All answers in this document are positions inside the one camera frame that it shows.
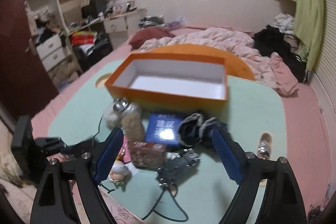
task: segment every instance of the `radiator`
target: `radiator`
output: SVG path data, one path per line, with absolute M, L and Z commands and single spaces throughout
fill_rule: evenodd
M 336 109 L 336 0 L 325 0 L 325 35 L 315 73 Z

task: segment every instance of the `red pillow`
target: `red pillow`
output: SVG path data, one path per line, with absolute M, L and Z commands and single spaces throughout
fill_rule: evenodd
M 149 39 L 161 39 L 163 37 L 175 37 L 171 32 L 168 32 L 162 28 L 148 27 L 142 29 L 133 35 L 129 44 L 132 45 L 132 50 L 139 49 Z

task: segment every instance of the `brown door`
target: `brown door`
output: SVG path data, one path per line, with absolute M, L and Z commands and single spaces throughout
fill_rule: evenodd
M 0 101 L 14 119 L 33 117 L 58 94 L 38 55 L 29 49 L 24 2 L 0 0 Z

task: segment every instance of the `orange box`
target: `orange box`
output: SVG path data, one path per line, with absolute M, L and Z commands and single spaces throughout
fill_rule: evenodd
M 151 111 L 217 112 L 228 96 L 225 59 L 202 55 L 131 54 L 105 86 Z

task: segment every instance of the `dresser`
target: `dresser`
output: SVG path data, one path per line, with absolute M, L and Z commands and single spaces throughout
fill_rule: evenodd
M 105 32 L 109 34 L 113 50 L 116 50 L 139 30 L 139 21 L 146 15 L 146 8 L 138 8 L 104 20 Z
M 43 44 L 38 45 L 36 51 L 46 71 L 50 71 L 71 55 L 71 50 L 68 46 L 62 47 L 62 41 L 57 34 L 46 40 Z

